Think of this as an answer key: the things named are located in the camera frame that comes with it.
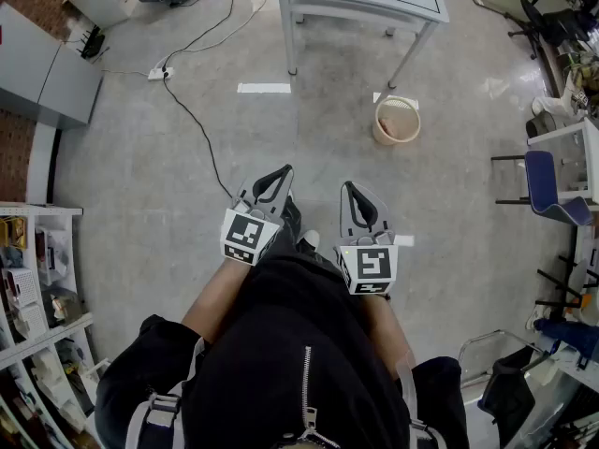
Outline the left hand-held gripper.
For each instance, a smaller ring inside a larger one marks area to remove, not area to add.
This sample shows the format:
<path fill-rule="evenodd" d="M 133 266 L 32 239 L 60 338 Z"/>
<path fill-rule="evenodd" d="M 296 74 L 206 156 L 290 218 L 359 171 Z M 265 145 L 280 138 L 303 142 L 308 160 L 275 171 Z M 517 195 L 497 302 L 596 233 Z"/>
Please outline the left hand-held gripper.
<path fill-rule="evenodd" d="M 221 226 L 222 256 L 249 266 L 258 263 L 281 229 L 281 212 L 293 178 L 293 167 L 285 164 L 243 182 Z"/>

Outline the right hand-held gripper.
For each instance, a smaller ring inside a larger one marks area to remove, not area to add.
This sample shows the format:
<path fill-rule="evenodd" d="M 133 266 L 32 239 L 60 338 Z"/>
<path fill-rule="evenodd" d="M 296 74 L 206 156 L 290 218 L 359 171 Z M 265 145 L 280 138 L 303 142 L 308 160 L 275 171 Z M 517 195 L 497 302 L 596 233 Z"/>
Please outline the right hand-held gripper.
<path fill-rule="evenodd" d="M 396 282 L 398 245 L 388 229 L 387 205 L 365 186 L 346 181 L 341 188 L 341 235 L 378 232 L 335 247 L 350 295 L 387 295 Z"/>

